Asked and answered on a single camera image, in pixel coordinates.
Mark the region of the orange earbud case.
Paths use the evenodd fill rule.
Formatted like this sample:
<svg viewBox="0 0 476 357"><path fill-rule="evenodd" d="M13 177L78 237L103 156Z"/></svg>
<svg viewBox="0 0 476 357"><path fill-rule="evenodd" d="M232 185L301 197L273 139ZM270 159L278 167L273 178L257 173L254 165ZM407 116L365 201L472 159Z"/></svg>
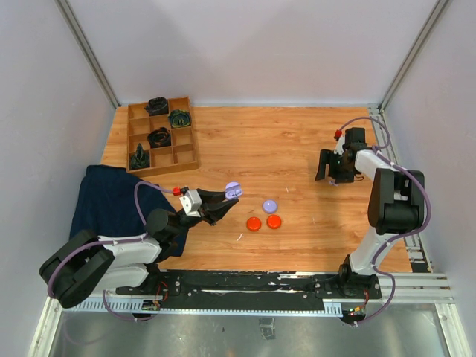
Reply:
<svg viewBox="0 0 476 357"><path fill-rule="evenodd" d="M247 219L246 221L246 228L250 231L258 231L259 229L261 229L262 227L262 221L260 218L258 217L250 217Z"/></svg>
<svg viewBox="0 0 476 357"><path fill-rule="evenodd" d="M272 214L267 217L266 224L270 229L278 229L282 225L282 219L278 215Z"/></svg>

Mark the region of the purple earbud case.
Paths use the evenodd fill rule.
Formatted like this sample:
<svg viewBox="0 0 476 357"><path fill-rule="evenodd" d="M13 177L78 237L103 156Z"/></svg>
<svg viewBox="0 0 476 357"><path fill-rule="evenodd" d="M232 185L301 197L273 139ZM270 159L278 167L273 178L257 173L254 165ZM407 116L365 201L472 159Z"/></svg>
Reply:
<svg viewBox="0 0 476 357"><path fill-rule="evenodd" d="M225 186L226 199L238 199L243 194L241 185L238 182L232 181Z"/></svg>
<svg viewBox="0 0 476 357"><path fill-rule="evenodd" d="M267 214L273 214L277 211L278 206L275 200L268 199L264 201L262 208Z"/></svg>

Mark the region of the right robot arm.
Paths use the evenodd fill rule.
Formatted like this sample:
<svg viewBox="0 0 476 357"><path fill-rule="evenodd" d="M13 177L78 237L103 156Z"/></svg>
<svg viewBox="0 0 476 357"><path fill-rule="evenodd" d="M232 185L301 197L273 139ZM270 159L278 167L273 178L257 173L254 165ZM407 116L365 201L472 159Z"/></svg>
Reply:
<svg viewBox="0 0 476 357"><path fill-rule="evenodd" d="M346 256L338 273L315 282L319 294L345 298L380 295L380 265L396 241L421 231L430 210L425 177L418 170L406 170L386 159L376 147L369 147L363 128L339 129L336 147L320 152L316 180L330 177L336 184L350 184L357 175L372 182L367 208L369 230L357 249Z"/></svg>

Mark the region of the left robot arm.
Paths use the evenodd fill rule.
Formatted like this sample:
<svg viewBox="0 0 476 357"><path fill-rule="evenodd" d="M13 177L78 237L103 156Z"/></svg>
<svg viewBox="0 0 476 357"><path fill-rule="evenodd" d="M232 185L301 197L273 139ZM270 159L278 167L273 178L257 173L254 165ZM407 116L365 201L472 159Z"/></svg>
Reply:
<svg viewBox="0 0 476 357"><path fill-rule="evenodd" d="M82 230L49 257L39 275L47 285L50 298L64 308L72 308L90 295L131 287L148 295L159 285L152 265L162 262L180 248L179 240L200 222L215 225L238 203L241 186L231 182L221 192L187 187L175 188L181 210L176 213L156 208L139 217L142 234L107 237Z"/></svg>

